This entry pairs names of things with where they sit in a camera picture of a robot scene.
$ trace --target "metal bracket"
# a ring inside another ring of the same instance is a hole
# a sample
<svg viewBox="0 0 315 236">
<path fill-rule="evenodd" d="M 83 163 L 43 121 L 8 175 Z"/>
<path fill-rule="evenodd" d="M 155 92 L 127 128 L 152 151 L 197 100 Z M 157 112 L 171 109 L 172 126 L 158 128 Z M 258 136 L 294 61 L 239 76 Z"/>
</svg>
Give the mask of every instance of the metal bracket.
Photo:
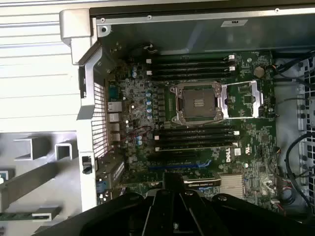
<svg viewBox="0 0 315 236">
<path fill-rule="evenodd" d="M 40 157 L 46 156 L 50 151 L 49 140 L 45 137 L 26 137 L 15 139 L 15 142 L 28 142 L 30 152 L 26 155 L 16 157 L 15 161 L 33 161 Z"/>
<path fill-rule="evenodd" d="M 70 156 L 70 160 L 78 157 L 78 145 L 76 140 L 67 140 L 62 143 L 55 144 L 56 160 Z"/>
<path fill-rule="evenodd" d="M 96 19 L 90 19 L 88 8 L 67 9 L 59 13 L 62 41 L 71 48 L 72 64 L 79 60 L 97 41 Z"/>
<path fill-rule="evenodd" d="M 97 37 L 98 38 L 106 37 L 107 35 L 110 34 L 111 31 L 112 31 L 111 25 L 97 26 Z"/>
<path fill-rule="evenodd" d="M 172 122 L 181 124 L 181 125 L 198 125 L 198 124 L 205 124 L 205 123 L 211 123 L 215 121 L 219 121 L 223 119 L 223 113 L 221 107 L 216 108 L 216 116 L 214 117 L 214 120 L 203 120 L 203 121 L 186 121 L 184 117 L 183 111 L 179 110 L 179 103 L 178 98 L 183 98 L 183 90 L 185 87 L 191 87 L 191 86 L 207 86 L 210 85 L 215 90 L 215 98 L 219 101 L 221 96 L 221 84 L 218 82 L 197 82 L 197 83 L 180 83 L 176 86 L 172 86 L 169 90 L 170 92 L 174 93 L 176 96 L 176 116 L 172 118 Z"/>
<path fill-rule="evenodd" d="M 232 85 L 241 85 L 241 84 L 250 84 L 252 87 L 252 96 L 255 98 L 255 101 L 252 104 L 252 116 L 251 117 L 233 117 L 233 118 L 231 118 L 228 115 L 227 105 L 225 104 L 225 100 L 227 99 L 227 87 L 232 86 Z M 263 105 L 263 103 L 264 103 L 263 93 L 258 91 L 256 80 L 222 85 L 222 92 L 221 92 L 221 97 L 219 99 L 219 106 L 222 108 L 223 118 L 229 118 L 229 119 L 258 118 L 259 117 L 259 111 L 258 110 L 259 110 L 259 107 L 261 105 Z"/>
</svg>

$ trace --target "white label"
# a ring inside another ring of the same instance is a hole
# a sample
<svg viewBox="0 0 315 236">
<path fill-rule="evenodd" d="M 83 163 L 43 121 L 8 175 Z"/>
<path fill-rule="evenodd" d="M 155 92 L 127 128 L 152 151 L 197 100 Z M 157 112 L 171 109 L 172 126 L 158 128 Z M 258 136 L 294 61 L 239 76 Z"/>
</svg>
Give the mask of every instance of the white label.
<svg viewBox="0 0 315 236">
<path fill-rule="evenodd" d="M 246 147 L 246 148 L 245 148 L 245 153 L 246 153 L 247 155 L 250 155 L 250 154 L 251 154 L 251 148 L 250 148 L 250 147 Z"/>
<path fill-rule="evenodd" d="M 225 157 L 226 157 L 226 162 L 231 162 L 231 149 L 228 148 L 225 150 Z"/>
<path fill-rule="evenodd" d="M 234 149 L 234 155 L 235 156 L 240 156 L 241 155 L 241 149 L 240 148 Z"/>
<path fill-rule="evenodd" d="M 248 20 L 223 21 L 221 27 L 244 26 Z"/>
</svg>

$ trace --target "ram slot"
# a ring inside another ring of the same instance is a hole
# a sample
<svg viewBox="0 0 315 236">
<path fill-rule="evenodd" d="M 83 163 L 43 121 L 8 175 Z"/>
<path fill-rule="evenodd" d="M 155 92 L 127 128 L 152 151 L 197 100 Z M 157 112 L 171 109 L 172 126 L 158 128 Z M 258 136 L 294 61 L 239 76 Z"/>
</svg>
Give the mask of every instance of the ram slot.
<svg viewBox="0 0 315 236">
<path fill-rule="evenodd" d="M 198 142 L 189 142 L 184 143 L 181 142 L 178 145 L 170 144 L 162 144 L 156 145 L 155 151 L 175 151 L 175 150 L 192 150 L 192 149 L 207 149 L 207 148 L 220 148 L 220 147 L 233 147 L 233 142 L 226 141 L 198 141 Z"/>
</svg>

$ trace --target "screw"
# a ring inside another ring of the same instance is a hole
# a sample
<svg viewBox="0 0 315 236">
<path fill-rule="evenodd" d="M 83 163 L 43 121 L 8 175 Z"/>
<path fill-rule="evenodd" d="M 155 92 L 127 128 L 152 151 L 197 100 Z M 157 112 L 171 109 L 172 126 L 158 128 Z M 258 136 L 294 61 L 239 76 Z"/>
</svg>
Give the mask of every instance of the screw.
<svg viewBox="0 0 315 236">
<path fill-rule="evenodd" d="M 220 201 L 227 201 L 227 198 L 225 196 L 218 196 L 218 199 Z"/>
</svg>

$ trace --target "black ram slot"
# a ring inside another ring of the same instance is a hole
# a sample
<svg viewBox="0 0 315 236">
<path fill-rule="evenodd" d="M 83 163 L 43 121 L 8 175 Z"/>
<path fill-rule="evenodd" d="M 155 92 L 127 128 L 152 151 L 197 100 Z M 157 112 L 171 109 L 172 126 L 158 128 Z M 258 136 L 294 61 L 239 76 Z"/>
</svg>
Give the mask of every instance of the black ram slot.
<svg viewBox="0 0 315 236">
<path fill-rule="evenodd" d="M 194 135 L 194 134 L 219 134 L 232 133 L 235 127 L 233 126 L 203 126 L 189 127 L 177 129 L 161 129 L 155 132 L 155 135 L 160 136 L 177 136 L 177 135 Z"/>
<path fill-rule="evenodd" d="M 232 147 L 232 142 L 230 143 L 217 143 L 211 142 L 207 144 L 182 144 L 182 145 L 172 145 L 172 146 L 164 146 L 158 147 L 159 151 L 173 151 L 173 150 L 183 150 L 183 149 L 199 149 L 199 148 L 219 148 L 219 147 Z"/>
<path fill-rule="evenodd" d="M 189 68 L 183 70 L 155 70 L 152 72 L 153 76 L 181 76 L 181 75 L 195 75 L 195 74 L 213 74 L 213 73 L 226 73 L 229 72 L 228 68 Z"/>
<path fill-rule="evenodd" d="M 160 69 L 153 69 L 153 75 L 162 75 L 168 73 L 184 73 L 184 72 L 226 72 L 229 71 L 229 67 L 226 66 L 216 66 L 216 67 L 209 67 L 209 66 L 183 66 L 183 67 L 167 67 L 167 68 L 160 68 Z"/>
<path fill-rule="evenodd" d="M 188 62 L 188 63 L 171 63 L 171 64 L 153 64 L 150 66 L 152 71 L 154 70 L 176 70 L 176 69 L 188 69 L 188 68 L 228 68 L 234 66 L 235 62 Z"/>
<path fill-rule="evenodd" d="M 178 132 L 174 134 L 160 134 L 159 139 L 169 139 L 169 138 L 176 138 L 177 136 L 204 136 L 204 135 L 219 135 L 219 134 L 233 134 L 231 130 L 198 130 L 198 131 L 189 131 L 189 132 Z"/>
<path fill-rule="evenodd" d="M 176 75 L 153 75 L 153 80 L 184 80 L 184 79 L 222 79 L 231 78 L 232 73 L 230 71 L 223 73 L 187 73 L 187 74 L 176 74 Z"/>
<path fill-rule="evenodd" d="M 193 146 L 193 145 L 212 145 L 212 144 L 225 144 L 232 143 L 235 140 L 233 139 L 225 139 L 225 138 L 217 138 L 215 140 L 205 139 L 205 140 L 189 140 L 186 142 L 182 141 L 168 141 L 168 142 L 159 142 L 156 143 L 157 147 L 171 147 L 171 146 Z"/>
<path fill-rule="evenodd" d="M 196 136 L 177 136 L 177 137 L 168 137 L 160 138 L 156 140 L 157 144 L 160 143 L 176 143 L 176 142 L 193 142 L 193 141 L 202 141 L 202 140 L 215 140 L 215 139 L 230 139 L 237 140 L 237 136 L 233 134 L 215 134 L 215 135 L 196 135 Z"/>
</svg>

